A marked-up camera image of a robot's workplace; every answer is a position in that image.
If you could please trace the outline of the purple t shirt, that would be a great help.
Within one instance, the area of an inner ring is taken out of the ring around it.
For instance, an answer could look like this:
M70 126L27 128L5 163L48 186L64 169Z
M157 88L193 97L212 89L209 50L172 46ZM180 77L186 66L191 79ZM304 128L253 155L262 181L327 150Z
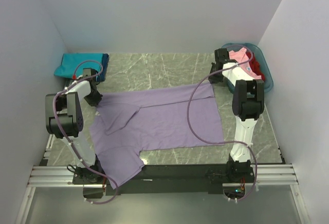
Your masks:
M114 188L141 171L141 151L224 140L210 83L105 93L89 131Z

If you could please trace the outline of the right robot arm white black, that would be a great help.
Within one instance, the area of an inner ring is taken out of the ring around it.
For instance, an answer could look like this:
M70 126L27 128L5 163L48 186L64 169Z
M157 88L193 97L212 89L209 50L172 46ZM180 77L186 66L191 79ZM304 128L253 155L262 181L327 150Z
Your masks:
M250 151L255 125L263 113L264 81L249 68L253 53L245 47L229 52L219 48L214 52L208 80L219 83L227 80L233 85L232 111L236 120L234 143L227 162L226 178L231 182L252 176Z

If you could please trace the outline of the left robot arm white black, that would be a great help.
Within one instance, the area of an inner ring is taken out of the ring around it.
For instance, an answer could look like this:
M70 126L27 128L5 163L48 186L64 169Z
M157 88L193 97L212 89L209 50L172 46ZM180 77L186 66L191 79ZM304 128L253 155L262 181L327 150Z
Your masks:
M83 113L80 102L85 100L90 106L97 106L102 95L97 91L95 75L97 70L84 68L78 79L86 78L60 95L45 97L46 129L49 134L64 142L73 154L76 166L68 165L74 173L74 182L96 184L103 179L101 164L83 134Z

